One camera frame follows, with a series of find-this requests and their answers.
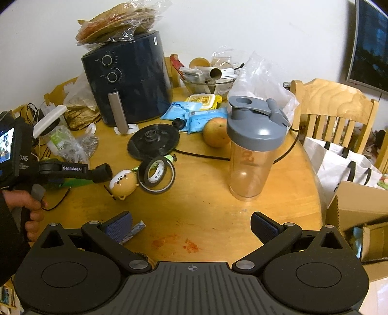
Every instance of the air fryer knob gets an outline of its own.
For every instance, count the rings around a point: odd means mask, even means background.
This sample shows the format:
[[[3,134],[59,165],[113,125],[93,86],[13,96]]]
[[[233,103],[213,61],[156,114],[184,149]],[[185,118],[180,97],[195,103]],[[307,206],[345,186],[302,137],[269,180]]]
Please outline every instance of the air fryer knob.
[[[119,77],[120,77],[120,73],[117,70],[112,70],[106,76],[109,83],[116,82],[119,79]]]
[[[111,55],[105,55],[101,58],[101,62],[104,66],[110,66],[113,63],[113,57]]]

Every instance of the display screen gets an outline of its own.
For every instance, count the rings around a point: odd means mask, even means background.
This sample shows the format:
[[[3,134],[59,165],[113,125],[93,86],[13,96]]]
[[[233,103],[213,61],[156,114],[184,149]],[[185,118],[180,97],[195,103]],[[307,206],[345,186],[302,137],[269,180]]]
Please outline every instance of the display screen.
[[[8,161],[11,158],[11,146],[14,130],[15,128],[12,128],[0,136],[0,163]]]
[[[364,0],[358,0],[357,15],[357,38],[348,80],[388,92],[388,18]]]

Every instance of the blue gripper pad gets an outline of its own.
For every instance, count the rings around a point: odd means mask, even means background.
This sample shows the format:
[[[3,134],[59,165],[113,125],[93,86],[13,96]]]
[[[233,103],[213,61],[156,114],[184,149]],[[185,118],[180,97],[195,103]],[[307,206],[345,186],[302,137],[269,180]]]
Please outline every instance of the blue gripper pad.
[[[100,230],[120,243],[132,230],[132,215],[124,211],[100,225]]]
[[[257,211],[251,217],[251,230],[265,244],[283,232],[284,227]]]

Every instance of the white wall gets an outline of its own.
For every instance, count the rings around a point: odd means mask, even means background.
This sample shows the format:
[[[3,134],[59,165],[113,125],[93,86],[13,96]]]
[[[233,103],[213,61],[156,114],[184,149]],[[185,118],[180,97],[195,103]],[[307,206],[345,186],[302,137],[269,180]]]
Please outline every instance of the white wall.
[[[281,81],[341,79],[354,0],[172,0],[154,29],[165,55],[210,58],[221,45],[256,50]],[[0,15],[0,109],[32,102],[82,71],[77,19],[90,19],[120,0],[16,0]],[[362,89],[370,97],[379,93]],[[388,126],[388,98],[375,128]]]

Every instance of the dark blue air fryer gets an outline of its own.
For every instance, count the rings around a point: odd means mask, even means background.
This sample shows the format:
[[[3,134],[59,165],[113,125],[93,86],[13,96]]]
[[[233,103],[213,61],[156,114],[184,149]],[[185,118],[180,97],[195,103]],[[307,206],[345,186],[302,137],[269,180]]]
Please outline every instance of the dark blue air fryer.
[[[157,31],[97,48],[82,63],[108,126],[151,120],[170,106],[171,85]]]

